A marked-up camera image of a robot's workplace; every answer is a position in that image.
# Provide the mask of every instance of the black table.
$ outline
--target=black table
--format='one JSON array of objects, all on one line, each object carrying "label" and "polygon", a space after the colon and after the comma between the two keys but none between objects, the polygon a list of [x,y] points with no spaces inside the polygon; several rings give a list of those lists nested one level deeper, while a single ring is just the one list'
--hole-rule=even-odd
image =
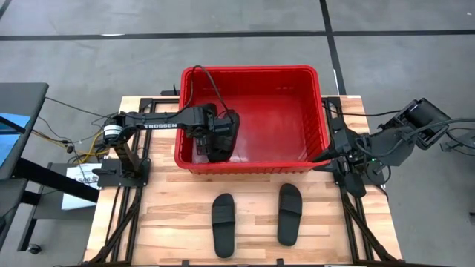
[{"label": "black table", "polygon": [[[7,237],[19,203],[35,206],[19,244],[19,251],[25,251],[33,233],[36,219],[61,219],[67,213],[60,211],[63,192],[92,202],[97,202],[99,197],[99,191],[95,188],[67,178],[65,176],[67,165],[58,165],[52,168],[52,165],[49,164],[48,168],[44,168],[21,158],[45,101],[48,87],[48,84],[45,83],[0,83],[0,113],[13,113],[30,117],[30,121],[24,127],[24,134],[20,135],[0,167],[0,248]],[[28,181],[46,186],[46,190],[43,190],[42,187],[40,194],[26,191]],[[51,192],[55,190],[58,192],[48,194],[42,198],[43,191]]]}]

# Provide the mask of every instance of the yellow wire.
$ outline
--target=yellow wire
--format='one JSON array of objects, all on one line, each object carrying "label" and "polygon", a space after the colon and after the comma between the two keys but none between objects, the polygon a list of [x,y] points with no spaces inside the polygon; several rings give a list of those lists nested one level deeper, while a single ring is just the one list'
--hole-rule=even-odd
[{"label": "yellow wire", "polygon": [[[64,149],[67,149],[67,145],[61,143],[61,142],[58,142],[58,141],[55,141],[55,140],[51,140],[51,139],[48,139],[44,136],[42,136],[41,134],[37,133],[37,132],[32,132],[33,134],[35,134],[36,136],[40,137],[40,138],[43,138],[44,140],[48,141],[48,142],[51,142],[53,143],[54,145],[57,145],[61,148],[64,148]],[[99,152],[97,154],[95,153],[92,153],[92,150],[94,148],[94,143],[96,142],[97,138],[102,134],[102,132],[99,132],[95,137],[94,137],[94,140],[91,144],[91,148],[89,149],[89,152],[85,152],[85,151],[76,151],[78,154],[81,154],[81,155],[86,155],[86,158],[84,161],[81,160],[81,163],[84,163],[86,162],[86,160],[90,157],[90,156],[96,156],[96,155],[104,155],[104,154],[107,154],[109,153],[109,151],[103,151],[103,152]]]},{"label": "yellow wire", "polygon": [[84,162],[87,162],[89,157],[91,156],[90,154],[93,154],[92,153],[92,150],[94,149],[94,144],[96,143],[96,140],[97,140],[97,137],[99,137],[103,132],[100,131],[98,134],[96,134],[96,136],[94,137],[94,139],[92,140],[92,143],[91,143],[91,147],[89,148],[89,152],[86,153],[86,157],[84,159],[80,159],[79,162],[80,163],[84,163]]}]

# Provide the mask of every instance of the floor tile line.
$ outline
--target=floor tile line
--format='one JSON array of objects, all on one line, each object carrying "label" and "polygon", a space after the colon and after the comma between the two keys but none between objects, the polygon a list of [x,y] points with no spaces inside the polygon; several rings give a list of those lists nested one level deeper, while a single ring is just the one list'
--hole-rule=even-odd
[{"label": "floor tile line", "polygon": [[330,49],[330,59],[332,60],[333,73],[335,74],[336,91],[338,95],[346,95],[343,73],[341,72],[340,59],[336,50],[335,38],[333,37],[332,23],[326,0],[320,0],[321,13],[324,19],[325,32],[327,33],[328,48]]},{"label": "floor tile line", "polygon": [[10,6],[11,2],[12,2],[12,0],[5,0],[3,5],[0,7],[0,20],[1,20],[2,16],[5,14],[5,12],[7,11],[7,8],[8,8],[8,6]]},{"label": "floor tile line", "polygon": [[321,30],[287,31],[229,31],[208,33],[127,33],[45,36],[0,36],[0,41],[81,41],[81,40],[129,40],[129,39],[202,39],[239,37],[313,37],[326,36]]},{"label": "floor tile line", "polygon": [[337,30],[334,36],[451,36],[475,35],[475,30]]}]

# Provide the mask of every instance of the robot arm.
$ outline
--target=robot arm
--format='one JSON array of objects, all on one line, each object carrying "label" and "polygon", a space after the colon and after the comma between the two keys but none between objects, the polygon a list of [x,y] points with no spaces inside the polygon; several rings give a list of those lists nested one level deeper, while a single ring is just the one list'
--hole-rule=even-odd
[{"label": "robot arm", "polygon": [[234,111],[217,117],[214,104],[184,108],[176,113],[118,113],[104,127],[104,143],[113,148],[122,162],[122,171],[137,172],[138,156],[127,141],[140,130],[183,129],[188,138],[196,139],[197,153],[207,155],[210,162],[229,160],[239,128],[239,115]]},{"label": "robot arm", "polygon": [[332,140],[326,150],[313,162],[334,159],[329,165],[314,168],[316,171],[332,171],[339,174],[348,191],[355,197],[366,194],[362,177],[382,179],[382,170],[388,166],[400,166],[417,145],[427,150],[447,131],[448,126],[416,131],[428,125],[451,119],[426,99],[413,100],[389,122],[380,125],[375,134],[357,134],[345,124],[343,117],[330,120]]}]

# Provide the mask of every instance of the gray concrete floor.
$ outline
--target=gray concrete floor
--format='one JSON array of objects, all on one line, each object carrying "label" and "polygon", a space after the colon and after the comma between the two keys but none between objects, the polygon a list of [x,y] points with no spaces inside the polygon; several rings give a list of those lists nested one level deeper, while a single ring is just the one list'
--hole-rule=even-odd
[{"label": "gray concrete floor", "polygon": [[[327,0],[334,30],[475,29],[472,0]],[[0,36],[323,30],[311,0],[12,0]],[[425,97],[449,116],[475,114],[475,36],[337,37],[348,94],[368,113]],[[47,82],[48,96],[111,113],[124,95],[158,95],[201,65],[312,65],[322,94],[336,94],[326,37],[0,42],[0,82]],[[41,116],[58,134],[80,139],[96,131],[93,116],[46,102]],[[371,118],[372,131],[388,117]],[[42,122],[35,128],[49,133]],[[87,149],[89,143],[81,144]],[[23,157],[42,165],[71,155],[32,137]],[[472,266],[475,167],[469,156],[416,150],[388,182],[390,208],[404,258],[412,263]],[[16,252],[29,207],[21,206],[0,252],[0,266],[77,263],[92,218],[41,221],[36,256]]]}]

